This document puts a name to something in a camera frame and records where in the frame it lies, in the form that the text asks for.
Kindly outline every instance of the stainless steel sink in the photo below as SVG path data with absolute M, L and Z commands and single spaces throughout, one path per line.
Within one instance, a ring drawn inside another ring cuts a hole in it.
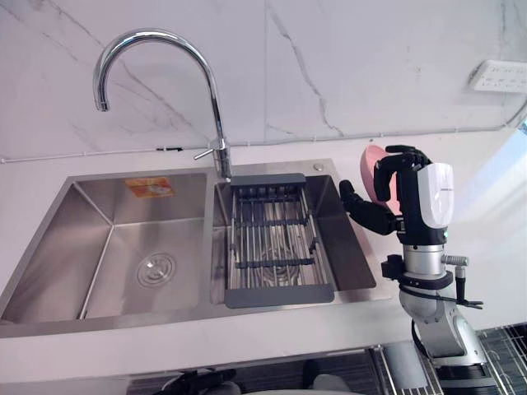
M 312 161 L 233 170 L 305 174 L 332 303 L 389 297 L 340 206 L 332 162 L 317 163 L 322 174 Z M 213 169 L 68 178 L 0 296 L 0 337 L 305 307 L 223 304 L 230 193 Z

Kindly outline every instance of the dish drying rack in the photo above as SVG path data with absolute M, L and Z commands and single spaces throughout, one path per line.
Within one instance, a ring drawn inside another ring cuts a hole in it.
M 233 177 L 228 307 L 333 300 L 305 186 L 303 174 Z

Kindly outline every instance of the white countertop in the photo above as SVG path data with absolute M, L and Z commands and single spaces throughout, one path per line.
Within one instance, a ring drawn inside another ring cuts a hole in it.
M 419 147 L 454 166 L 456 211 L 448 251 L 470 257 L 461 308 L 476 329 L 527 321 L 527 137 L 513 131 L 380 138 Z M 236 147 L 234 165 L 331 158 L 341 178 L 361 186 L 367 140 Z M 0 165 L 0 289 L 7 284 L 55 194 L 69 175 L 212 165 L 192 151 L 91 156 Z M 395 235 L 366 237 L 380 263 L 401 253 Z M 410 338 L 397 285 L 389 300 L 334 304 L 187 323 L 0 339 L 0 383 L 128 375 L 276 358 Z

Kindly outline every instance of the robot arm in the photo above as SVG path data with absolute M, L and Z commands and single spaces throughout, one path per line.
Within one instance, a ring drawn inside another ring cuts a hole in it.
M 375 194 L 388 201 L 395 174 L 402 215 L 363 201 L 347 180 L 339 185 L 344 208 L 359 225 L 380 235 L 397 232 L 403 256 L 388 256 L 383 277 L 399 282 L 399 300 L 413 319 L 413 340 L 432 361 L 445 393 L 498 393 L 479 340 L 457 309 L 457 304 L 482 308 L 482 302 L 464 298 L 468 259 L 447 256 L 444 250 L 454 203 L 452 168 L 432 163 L 412 146 L 387 146 L 386 151 L 396 155 L 375 164 Z M 446 265 L 455 266 L 456 295 Z

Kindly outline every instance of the pink object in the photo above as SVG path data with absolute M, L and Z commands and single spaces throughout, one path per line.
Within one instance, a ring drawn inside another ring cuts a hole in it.
M 369 145 L 366 147 L 361 156 L 362 183 L 364 184 L 372 202 L 388 207 L 396 216 L 399 216 L 401 211 L 399 210 L 399 202 L 397 201 L 395 176 L 393 176 L 389 182 L 391 199 L 388 202 L 380 202 L 377 200 L 377 195 L 375 194 L 375 188 L 373 186 L 373 169 L 375 168 L 375 163 L 385 156 L 388 156 L 388 152 L 383 150 L 380 146 Z

